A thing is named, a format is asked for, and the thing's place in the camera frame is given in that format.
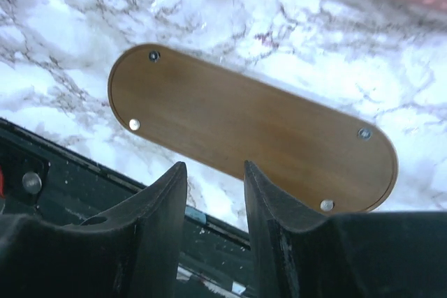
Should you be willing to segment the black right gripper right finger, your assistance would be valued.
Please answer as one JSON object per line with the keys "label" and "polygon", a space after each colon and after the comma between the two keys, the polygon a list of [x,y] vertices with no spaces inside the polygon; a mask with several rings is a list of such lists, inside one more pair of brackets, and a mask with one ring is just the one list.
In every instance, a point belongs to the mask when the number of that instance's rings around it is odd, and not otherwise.
{"label": "black right gripper right finger", "polygon": [[259,297],[445,297],[446,213],[324,216],[244,164]]}

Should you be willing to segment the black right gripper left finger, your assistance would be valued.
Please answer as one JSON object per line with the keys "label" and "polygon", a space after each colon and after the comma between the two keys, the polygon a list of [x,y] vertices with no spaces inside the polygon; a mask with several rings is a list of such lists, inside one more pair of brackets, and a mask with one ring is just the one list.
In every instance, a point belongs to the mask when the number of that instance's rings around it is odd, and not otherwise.
{"label": "black right gripper left finger", "polygon": [[1,296],[173,297],[186,187],[186,165],[178,162],[80,225],[3,215]]}

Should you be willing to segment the oval wooden tray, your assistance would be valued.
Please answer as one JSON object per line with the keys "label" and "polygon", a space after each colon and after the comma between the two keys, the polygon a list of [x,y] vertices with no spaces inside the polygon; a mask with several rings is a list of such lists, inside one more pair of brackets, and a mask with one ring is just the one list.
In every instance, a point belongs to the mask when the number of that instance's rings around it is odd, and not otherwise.
{"label": "oval wooden tray", "polygon": [[253,161],[315,210],[370,211],[397,180],[394,146],[376,126],[157,44],[125,51],[108,100],[128,131],[241,179]]}

